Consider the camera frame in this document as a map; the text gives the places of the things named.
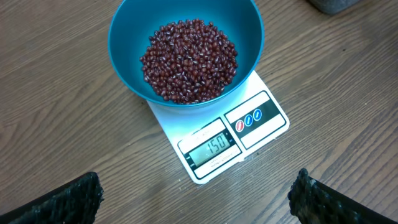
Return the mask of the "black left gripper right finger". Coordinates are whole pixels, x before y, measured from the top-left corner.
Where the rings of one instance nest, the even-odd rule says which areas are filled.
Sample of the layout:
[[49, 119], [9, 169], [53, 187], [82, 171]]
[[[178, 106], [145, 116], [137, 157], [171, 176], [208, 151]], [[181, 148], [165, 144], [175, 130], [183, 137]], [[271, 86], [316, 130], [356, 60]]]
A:
[[298, 172], [287, 197], [290, 213], [303, 224], [395, 224], [310, 177], [304, 168]]

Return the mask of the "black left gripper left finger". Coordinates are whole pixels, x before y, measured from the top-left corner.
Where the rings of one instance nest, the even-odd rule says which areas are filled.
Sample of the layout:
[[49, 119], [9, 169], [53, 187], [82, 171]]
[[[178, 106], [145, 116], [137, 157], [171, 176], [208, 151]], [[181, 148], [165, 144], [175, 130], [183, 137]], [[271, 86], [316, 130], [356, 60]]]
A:
[[87, 172], [59, 188], [1, 215], [1, 223], [92, 224], [103, 198], [96, 172]]

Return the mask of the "red adzuki beans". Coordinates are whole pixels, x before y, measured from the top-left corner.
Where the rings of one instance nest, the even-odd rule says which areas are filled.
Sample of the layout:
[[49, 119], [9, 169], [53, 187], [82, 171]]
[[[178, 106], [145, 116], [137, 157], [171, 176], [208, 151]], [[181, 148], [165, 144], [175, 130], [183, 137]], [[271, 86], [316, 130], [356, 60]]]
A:
[[144, 81], [165, 101], [189, 105], [213, 100], [237, 74], [235, 44], [212, 22], [171, 22], [149, 40], [139, 59]]

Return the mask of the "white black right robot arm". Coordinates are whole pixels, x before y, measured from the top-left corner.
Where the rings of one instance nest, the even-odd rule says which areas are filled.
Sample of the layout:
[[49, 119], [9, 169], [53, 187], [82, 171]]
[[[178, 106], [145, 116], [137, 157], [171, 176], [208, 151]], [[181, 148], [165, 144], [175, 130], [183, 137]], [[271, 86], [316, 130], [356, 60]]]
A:
[[360, 0], [307, 0], [307, 2], [324, 14], [335, 15], [350, 8]]

